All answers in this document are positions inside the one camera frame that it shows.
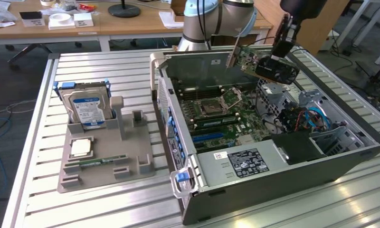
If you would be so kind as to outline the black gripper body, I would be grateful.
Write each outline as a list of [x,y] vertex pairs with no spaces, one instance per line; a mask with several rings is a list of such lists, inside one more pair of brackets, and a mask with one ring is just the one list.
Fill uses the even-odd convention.
[[291,15],[292,21],[301,23],[315,19],[323,10],[323,0],[281,0],[281,9]]

